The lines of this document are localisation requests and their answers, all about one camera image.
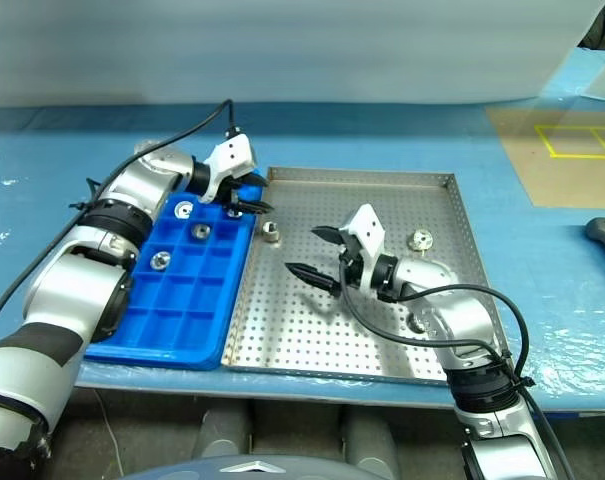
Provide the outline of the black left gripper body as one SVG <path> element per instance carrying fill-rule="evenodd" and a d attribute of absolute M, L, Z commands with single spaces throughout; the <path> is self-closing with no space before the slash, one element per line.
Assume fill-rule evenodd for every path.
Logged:
<path fill-rule="evenodd" d="M 255 172 L 251 171 L 238 178 L 225 177 L 220 183 L 216 193 L 216 203 L 219 205 L 249 205 L 250 201 L 239 196 L 240 190 L 245 186 L 253 186 Z"/>

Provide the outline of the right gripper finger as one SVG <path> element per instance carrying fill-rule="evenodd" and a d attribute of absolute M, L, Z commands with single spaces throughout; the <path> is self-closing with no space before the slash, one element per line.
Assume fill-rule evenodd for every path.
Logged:
<path fill-rule="evenodd" d="M 332 226 L 316 226 L 311 229 L 311 232 L 319 237 L 320 239 L 335 245 L 345 245 L 346 240 L 344 239 L 343 232 Z"/>
<path fill-rule="evenodd" d="M 296 278 L 307 285 L 325 291 L 332 297 L 339 297 L 341 295 L 339 281 L 327 274 L 321 273 L 317 268 L 298 262 L 287 262 L 285 267 Z"/>

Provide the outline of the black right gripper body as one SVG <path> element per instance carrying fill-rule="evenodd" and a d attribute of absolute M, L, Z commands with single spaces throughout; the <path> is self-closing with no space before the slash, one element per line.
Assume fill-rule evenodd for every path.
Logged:
<path fill-rule="evenodd" d="M 350 287 L 359 287 L 363 271 L 363 258 L 360 254 L 361 244 L 355 235 L 343 234 L 346 240 L 339 260 L 346 263 L 346 283 Z"/>

